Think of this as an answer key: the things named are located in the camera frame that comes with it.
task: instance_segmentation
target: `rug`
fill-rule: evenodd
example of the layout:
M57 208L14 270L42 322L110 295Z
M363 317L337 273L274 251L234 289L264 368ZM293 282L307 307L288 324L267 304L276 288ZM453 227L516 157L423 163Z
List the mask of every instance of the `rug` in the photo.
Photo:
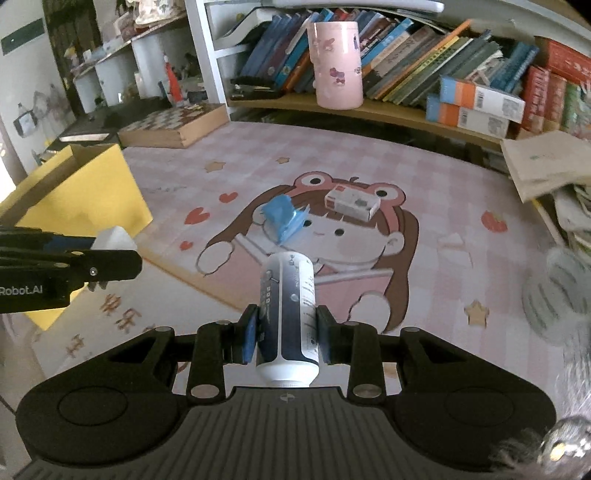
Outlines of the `rug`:
M393 334L418 326L553 390L561 352L521 306L551 239L508 178L387 141L244 122L186 150L124 156L154 216L136 238L141 253L208 296L238 310L258 303L261 263L298 251L337 320ZM379 212L369 223L329 212L336 184L377 195ZM278 247L261 208L281 193L310 216Z

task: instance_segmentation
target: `star shape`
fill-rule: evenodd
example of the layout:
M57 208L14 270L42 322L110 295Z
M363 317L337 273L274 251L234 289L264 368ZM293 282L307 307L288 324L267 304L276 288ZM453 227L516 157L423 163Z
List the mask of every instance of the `star shape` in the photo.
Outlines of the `star shape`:
M205 165L205 171L207 173L211 173L213 171L223 170L223 166L225 164L226 164L226 162L223 162L223 161L212 161L212 162L208 163L207 165Z
M482 305L482 303L474 300L464 308L464 312L468 315L468 325L480 325L486 328L486 320L491 311Z

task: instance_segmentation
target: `chess board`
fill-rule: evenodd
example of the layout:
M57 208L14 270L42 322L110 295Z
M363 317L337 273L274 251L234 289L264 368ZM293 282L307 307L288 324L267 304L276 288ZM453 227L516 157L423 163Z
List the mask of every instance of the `chess board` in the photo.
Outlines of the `chess board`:
M119 131L124 147L187 148L229 121L226 106L201 103L153 112Z

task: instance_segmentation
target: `red heart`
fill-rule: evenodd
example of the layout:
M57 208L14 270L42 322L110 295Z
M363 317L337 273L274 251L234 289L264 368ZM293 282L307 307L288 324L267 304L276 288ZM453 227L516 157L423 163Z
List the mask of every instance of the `red heart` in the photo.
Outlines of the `red heart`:
M203 207L198 207L187 215L187 218L185 218L185 225L195 225L204 222L208 218L209 214L203 211Z
M238 198L238 192L222 193L220 195L220 202L230 203L230 202L233 202L234 200L236 200L237 198Z
M187 242L186 240L181 244L181 251L189 250L193 248L193 242Z

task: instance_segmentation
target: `wall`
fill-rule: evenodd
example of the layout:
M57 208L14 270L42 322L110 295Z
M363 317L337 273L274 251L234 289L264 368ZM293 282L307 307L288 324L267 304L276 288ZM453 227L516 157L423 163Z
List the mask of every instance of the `wall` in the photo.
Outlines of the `wall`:
M0 6L0 37L5 37L39 18L44 18L41 0L7 0ZM27 173L37 167L31 150L43 152L46 142L54 140L74 120L70 114L68 122L56 122L50 115L40 122L36 132L30 137L21 138L17 134L12 123L18 117L19 102L28 109L32 108L35 91L49 95L52 83L65 95L47 27L46 33L41 37L0 56L0 117L4 120L8 136Z

